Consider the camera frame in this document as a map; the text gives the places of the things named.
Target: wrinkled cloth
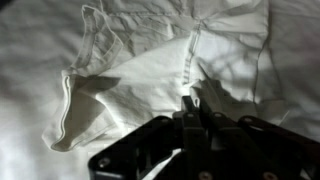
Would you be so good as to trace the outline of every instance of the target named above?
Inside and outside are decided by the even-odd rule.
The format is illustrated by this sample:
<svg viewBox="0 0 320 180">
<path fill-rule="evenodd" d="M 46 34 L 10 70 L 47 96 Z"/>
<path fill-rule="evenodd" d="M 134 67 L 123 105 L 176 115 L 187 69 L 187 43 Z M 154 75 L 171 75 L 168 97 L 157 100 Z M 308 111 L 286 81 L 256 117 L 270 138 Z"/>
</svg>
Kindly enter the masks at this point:
<svg viewBox="0 0 320 180">
<path fill-rule="evenodd" d="M 83 45 L 62 71 L 64 98 L 42 136 L 51 149 L 107 147 L 156 116 L 172 116 L 185 95 L 234 120 L 283 120 L 265 44 L 268 1 L 109 0 L 82 13 Z"/>
</svg>

